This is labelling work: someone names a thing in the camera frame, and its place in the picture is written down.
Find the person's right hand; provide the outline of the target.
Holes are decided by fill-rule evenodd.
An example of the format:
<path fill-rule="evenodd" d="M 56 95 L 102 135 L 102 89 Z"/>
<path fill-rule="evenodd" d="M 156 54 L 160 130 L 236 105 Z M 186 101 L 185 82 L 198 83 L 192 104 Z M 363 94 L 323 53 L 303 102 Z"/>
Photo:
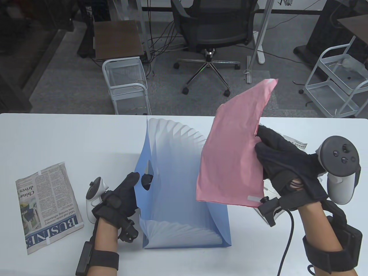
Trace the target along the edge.
<path fill-rule="evenodd" d="M 307 154 L 283 138 L 276 131 L 260 125 L 257 131 L 260 142 L 256 144 L 257 159 L 263 167 L 263 178 L 271 181 L 280 195 L 279 199 L 264 197 L 258 207 L 268 222 L 275 225 L 274 214 L 280 209 L 294 211 L 306 205 L 316 204 L 319 212 L 314 212 L 310 226 L 318 225 L 322 229 L 330 227 L 321 202 L 327 199 L 327 193 L 318 180 L 325 170 L 317 154 Z"/>

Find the person's left hand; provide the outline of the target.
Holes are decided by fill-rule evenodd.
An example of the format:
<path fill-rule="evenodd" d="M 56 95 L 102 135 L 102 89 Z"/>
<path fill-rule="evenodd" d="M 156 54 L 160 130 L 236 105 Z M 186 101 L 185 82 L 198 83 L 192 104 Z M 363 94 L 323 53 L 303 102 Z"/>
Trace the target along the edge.
<path fill-rule="evenodd" d="M 92 209 L 92 214 L 98 223 L 100 218 L 121 230 L 118 239 L 132 243 L 138 237 L 134 222 L 129 219 L 134 215 L 137 207 L 134 186 L 141 183 L 145 190 L 149 190 L 153 175 L 131 172 L 122 183 L 113 191 L 102 194 L 102 203 Z"/>

